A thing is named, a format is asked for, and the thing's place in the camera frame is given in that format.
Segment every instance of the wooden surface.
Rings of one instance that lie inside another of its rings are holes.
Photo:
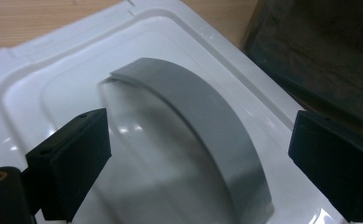
[[[237,47],[258,0],[184,0]],[[17,46],[120,0],[0,0],[0,48]]]

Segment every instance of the curved gray strip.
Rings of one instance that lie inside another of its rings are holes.
[[[267,220],[272,199],[258,154],[242,122],[214,88],[189,70],[156,59],[139,59],[111,75],[159,96],[201,138],[242,223]]]

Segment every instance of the white plastic tray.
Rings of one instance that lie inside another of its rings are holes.
[[[0,166],[25,169],[24,154],[69,119],[107,107],[116,120],[110,122],[115,165],[105,167],[73,223],[232,223],[218,177],[207,176],[213,164],[199,154],[201,146],[185,124],[148,92],[108,79],[110,72],[142,57],[187,68],[234,109],[270,186],[274,214],[268,223],[345,223],[287,156],[300,106],[175,0],[122,2],[0,49]],[[194,189],[195,182],[207,188]],[[218,202],[207,205],[197,195]]]

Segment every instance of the white vacuum-formed tray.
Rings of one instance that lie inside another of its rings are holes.
[[[237,223],[216,166],[183,120],[150,92],[110,78],[140,58],[188,69],[234,110],[272,195],[274,210],[253,216],[345,223],[287,156],[300,106],[176,0],[125,1],[0,49],[0,166],[25,169],[25,153],[68,120],[106,107],[113,157],[73,223]]]

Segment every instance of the glossy white surface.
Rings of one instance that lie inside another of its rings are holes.
[[[106,107],[113,158],[73,223],[234,222],[214,164],[185,124],[155,97],[108,81],[141,57],[186,67],[234,109],[267,176],[268,223],[345,223],[286,154],[300,107],[178,1],[123,2],[0,49],[0,166],[24,169],[23,155],[69,119]]]

